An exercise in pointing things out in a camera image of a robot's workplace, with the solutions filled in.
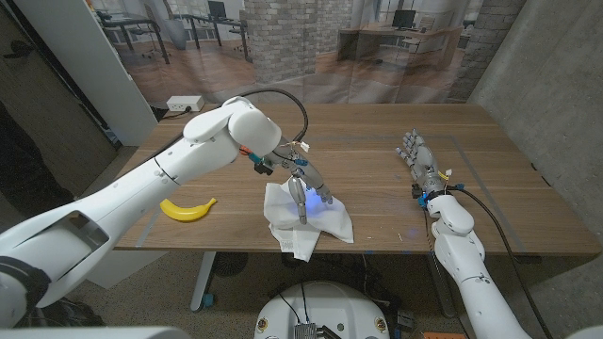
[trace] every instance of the wire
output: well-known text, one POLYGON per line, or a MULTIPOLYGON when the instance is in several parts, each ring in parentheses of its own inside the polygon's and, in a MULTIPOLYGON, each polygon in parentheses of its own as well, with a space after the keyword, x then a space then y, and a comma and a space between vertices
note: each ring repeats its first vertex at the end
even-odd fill
POLYGON ((550 333, 550 331, 548 330, 548 326, 546 325, 545 320, 540 315, 540 311, 538 311, 538 307, 536 307, 536 303, 534 302, 534 299, 531 297, 531 293, 530 293, 528 287, 526 286, 526 283, 521 278, 521 274, 519 274, 519 266, 517 265, 515 256, 513 254, 513 251, 511 250, 509 241, 507 240, 507 236, 502 231, 502 227, 500 227, 500 223, 498 222, 497 217, 494 216, 494 214, 490 211, 488 206, 486 206, 478 197, 474 196, 472 193, 470 193, 462 188, 459 188, 457 186, 448 186, 448 190, 457 190, 457 191, 463 192, 464 194, 469 196, 471 199, 473 199, 475 202, 477 202, 478 205, 481 206, 481 208, 483 208, 484 211, 486 211, 488 216, 490 216, 492 221, 494 221, 495 225, 497 226, 498 233, 500 234, 500 237, 502 238, 502 242, 505 244, 505 249, 507 249, 507 253, 511 257, 511 263, 513 264, 513 270, 515 271, 515 275, 517 276, 517 279, 519 280, 519 283, 521 284, 521 288, 524 290, 524 294, 526 295, 526 298, 528 299, 528 302, 530 303, 530 307, 531 307, 532 311, 534 312, 534 315, 536 315, 538 324, 540 324, 540 327, 543 329, 543 332, 545 333, 546 338, 552 339, 553 336, 550 333))
POLYGON ((279 292, 279 296, 281 296, 281 299, 285 302, 285 304, 287 304, 287 306, 289 306, 289 308, 291 309, 291 311, 293 311, 293 313, 295 314, 295 316, 298 318, 298 324, 301 324, 300 321, 300 316, 298 315, 297 312, 295 312, 295 309, 293 308, 293 306, 291 306, 290 303, 288 303, 285 298, 283 297, 283 295, 279 292))
POLYGON ((367 272, 368 272, 368 268, 367 268, 367 258, 365 258, 365 254, 364 254, 364 253, 362 254, 362 260, 363 260, 363 262, 365 263, 365 295, 366 295, 367 297, 369 297, 369 298, 370 298, 371 300, 373 300, 373 301, 377 301, 377 302, 380 302, 380 303, 384 304, 384 305, 385 305, 385 307, 389 306, 389 304, 390 304, 390 302, 389 302, 389 301, 387 301, 387 300, 375 299, 375 298, 371 297, 371 296, 370 296, 370 295, 367 293, 367 276, 368 276, 368 273, 367 273, 367 272))
POLYGON ((301 282, 300 285, 301 285, 301 295, 303 296, 303 310, 305 311, 305 321, 306 321, 306 324, 309 324, 310 317, 308 316, 308 308, 305 306, 305 292, 303 291, 303 282, 301 282))
POLYGON ((47 317, 43 317, 43 316, 28 316, 27 319, 28 320, 44 320, 44 321, 50 320, 50 321, 54 322, 55 324, 58 324, 60 327, 65 327, 65 325, 56 321, 55 319, 47 318, 47 317))
POLYGON ((305 107, 303 106, 302 102, 298 98, 296 98, 293 94, 289 93, 286 90, 282 90, 282 89, 265 88, 265 89, 252 89, 252 90, 248 90, 246 92, 238 94, 238 96, 246 97, 248 95, 257 94, 257 93, 263 93, 263 92, 281 93, 281 94, 289 97, 289 99, 293 100, 293 102, 300 108, 301 113, 303 114, 303 128, 293 138, 293 141, 302 141, 303 136, 305 136, 305 132, 308 130, 308 113, 306 112, 305 107))
POLYGON ((280 155, 280 154, 278 154, 278 153, 276 153, 276 152, 274 152, 274 151, 272 151, 272 152, 274 153, 274 155, 276 155, 276 156, 278 156, 278 157, 280 157, 280 158, 283 158, 284 160, 289 160, 289 161, 293 161, 293 162, 295 162, 295 160, 294 160, 294 159, 288 158, 288 157, 286 157, 286 156, 282 156, 282 155, 280 155))
POLYGON ((163 119, 176 119, 176 118, 179 118, 179 117, 187 114, 188 112, 190 112, 191 109, 192 108, 190 106, 187 106, 187 108, 185 108, 185 110, 183 112, 180 112, 180 113, 172 115, 172 116, 163 117, 163 119))

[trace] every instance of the white napkin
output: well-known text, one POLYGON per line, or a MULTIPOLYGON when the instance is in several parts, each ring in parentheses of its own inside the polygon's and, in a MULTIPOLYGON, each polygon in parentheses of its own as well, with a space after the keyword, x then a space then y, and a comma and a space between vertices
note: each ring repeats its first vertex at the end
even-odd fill
POLYGON ((300 223, 297 204, 289 194, 288 181, 282 185, 266 184, 264 217, 270 222, 272 235, 281 244, 282 252, 293 252, 296 259, 308 262, 317 244, 320 231, 328 232, 349 244, 354 242, 350 215, 341 201, 333 197, 333 204, 320 200, 312 189, 305 190, 305 208, 308 222, 300 223))

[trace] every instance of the yellow banana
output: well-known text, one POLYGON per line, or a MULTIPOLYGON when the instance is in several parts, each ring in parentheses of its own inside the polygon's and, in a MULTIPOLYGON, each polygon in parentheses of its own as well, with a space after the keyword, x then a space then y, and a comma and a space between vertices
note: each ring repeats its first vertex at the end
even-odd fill
POLYGON ((204 216, 209 207, 216 203, 216 200, 212 198, 207 204, 199 205, 196 207, 183 208, 178 207, 169 200, 164 200, 159 204, 163 213, 165 213, 168 217, 179 220, 179 221, 192 221, 204 216))

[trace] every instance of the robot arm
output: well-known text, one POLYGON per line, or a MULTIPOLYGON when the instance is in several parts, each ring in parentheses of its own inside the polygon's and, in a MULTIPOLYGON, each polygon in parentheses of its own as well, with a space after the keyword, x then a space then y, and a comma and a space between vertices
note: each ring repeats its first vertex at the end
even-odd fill
POLYGON ((437 218, 432 224, 435 256, 458 285, 478 338, 530 338, 490 278, 483 263, 483 244, 473 231, 473 217, 445 190, 423 137, 416 130, 407 133, 404 150, 398 148, 397 152, 421 189, 419 200, 430 216, 437 218))
MULTIPOLYGON (((69 293, 140 217, 180 185, 233 162, 240 145, 265 156, 284 154, 282 142, 274 122, 236 97, 191 120, 183 138, 110 186, 0 234, 0 328, 14 326, 34 306, 45 307, 69 293)), ((292 152, 284 156, 303 159, 292 152)), ((323 200, 330 199, 307 160, 274 164, 295 171, 318 188, 323 200)), ((303 218, 305 206, 300 205, 303 218)))

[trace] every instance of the table leg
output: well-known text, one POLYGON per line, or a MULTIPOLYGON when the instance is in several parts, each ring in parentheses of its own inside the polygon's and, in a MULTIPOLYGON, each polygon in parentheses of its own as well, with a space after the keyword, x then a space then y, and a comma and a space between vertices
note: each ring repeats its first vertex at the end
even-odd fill
POLYGON ((132 41, 130 41, 130 36, 128 35, 128 31, 125 30, 125 26, 123 24, 120 24, 120 28, 122 29, 123 38, 128 44, 128 48, 130 49, 130 51, 134 51, 134 47, 132 47, 132 41))
POLYGON ((192 312, 199 312, 203 308, 203 298, 209 281, 211 267, 214 265, 214 258, 216 258, 214 251, 204 253, 204 258, 199 268, 199 275, 197 276, 197 283, 195 284, 195 291, 192 293, 192 301, 190 302, 190 311, 192 312))
POLYGON ((430 251, 427 254, 427 263, 430 267, 430 273, 432 274, 433 285, 435 287, 435 294, 437 295, 440 307, 442 308, 442 314, 447 318, 456 317, 456 309, 452 301, 452 294, 450 293, 450 287, 447 281, 447 272, 440 266, 435 257, 435 253, 430 251))
POLYGON ((197 28, 195 28, 195 19, 190 18, 190 28, 192 28, 192 37, 195 38, 195 44, 199 49, 199 38, 197 38, 197 28))
POLYGON ((153 23, 153 29, 157 35, 157 41, 159 41, 159 47, 161 48, 161 54, 163 58, 166 60, 166 65, 170 64, 170 60, 168 59, 168 52, 166 52, 166 47, 163 45, 163 40, 161 39, 161 34, 159 34, 159 26, 153 23))
POLYGON ((218 39, 218 45, 222 46, 222 41, 220 40, 220 32, 218 31, 218 24, 214 23, 214 29, 216 30, 216 39, 218 39))
POLYGON ((243 55, 245 55, 245 60, 247 62, 253 62, 252 58, 247 54, 247 41, 245 40, 245 27, 241 25, 241 40, 243 41, 243 55))

